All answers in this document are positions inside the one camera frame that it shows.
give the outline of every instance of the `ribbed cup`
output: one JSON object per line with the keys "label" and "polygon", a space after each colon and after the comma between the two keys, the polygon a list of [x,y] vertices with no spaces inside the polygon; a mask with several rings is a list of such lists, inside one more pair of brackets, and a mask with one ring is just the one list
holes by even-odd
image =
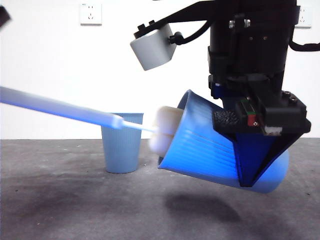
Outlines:
{"label": "ribbed cup", "polygon": [[279,156],[253,187],[241,187],[233,143],[213,129],[212,113],[221,108],[187,91],[178,108],[184,109],[179,127],[159,168],[255,192],[273,191],[284,179],[288,151]]}
{"label": "ribbed cup", "polygon": [[[143,113],[115,113],[125,121],[142,124]],[[109,173],[124,174],[138,169],[141,130],[124,127],[101,127],[105,169]]]}

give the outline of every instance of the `swab handle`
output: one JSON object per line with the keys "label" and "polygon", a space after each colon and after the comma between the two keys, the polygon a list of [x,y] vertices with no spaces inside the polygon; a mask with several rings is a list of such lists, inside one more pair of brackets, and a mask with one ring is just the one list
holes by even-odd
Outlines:
{"label": "swab handle", "polygon": [[3,86],[0,87],[0,102],[113,129],[121,129],[124,122],[124,119],[116,114],[76,106]]}

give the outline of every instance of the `blue component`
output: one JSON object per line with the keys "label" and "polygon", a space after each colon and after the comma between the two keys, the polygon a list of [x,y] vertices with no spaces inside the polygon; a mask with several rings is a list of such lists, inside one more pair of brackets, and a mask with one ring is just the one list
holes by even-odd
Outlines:
{"label": "blue component", "polygon": [[[252,187],[242,187],[234,143],[213,129],[212,113],[222,108],[191,90],[183,96],[178,108],[184,109],[184,112],[168,152],[164,158],[159,159],[160,169],[260,193],[269,193],[282,182],[289,164],[287,151],[272,163]],[[248,151],[248,139],[257,142],[259,138],[250,138],[249,134],[239,135],[237,146]],[[270,138],[270,142],[265,142],[267,146],[272,144],[272,139],[273,137]],[[249,152],[245,154],[247,161],[243,167],[245,170],[248,167],[248,172],[251,173],[251,169],[256,167],[256,158],[264,152],[257,150],[254,156]]]}

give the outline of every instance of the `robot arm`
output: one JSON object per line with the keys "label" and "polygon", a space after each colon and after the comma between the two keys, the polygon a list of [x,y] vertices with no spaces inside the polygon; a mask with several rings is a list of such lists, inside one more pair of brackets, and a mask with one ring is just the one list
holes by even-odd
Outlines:
{"label": "robot arm", "polygon": [[[163,31],[162,48],[166,52],[172,45],[186,44],[210,28],[208,86],[211,96],[222,99],[224,106],[213,112],[212,127],[233,142],[242,187],[252,187],[280,154],[311,129],[306,106],[293,93],[282,91],[288,46],[295,51],[320,51],[320,43],[293,42],[299,12],[296,0],[200,1],[149,26],[142,24],[134,34],[133,42],[142,42],[154,31],[169,28],[169,23],[206,21],[187,38],[180,32],[171,34],[170,29]],[[143,64],[141,49],[133,45]]]}

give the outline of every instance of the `white wall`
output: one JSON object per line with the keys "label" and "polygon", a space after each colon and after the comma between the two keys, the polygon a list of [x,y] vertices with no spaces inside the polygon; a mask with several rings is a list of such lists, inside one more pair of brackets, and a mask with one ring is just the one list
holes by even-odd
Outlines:
{"label": "white wall", "polygon": [[[80,26],[80,0],[2,0],[13,21],[1,31],[1,85],[106,112],[144,112],[176,106],[188,89],[212,100],[208,89],[209,32],[178,46],[171,62],[143,71],[129,42],[141,23],[159,20],[195,0],[102,0],[102,26]],[[297,29],[295,40],[320,41],[320,2],[313,28]],[[171,26],[185,36],[202,23]],[[308,137],[320,137],[320,53],[289,51],[284,88],[308,106]],[[97,139],[100,127],[1,105],[2,139]]]}

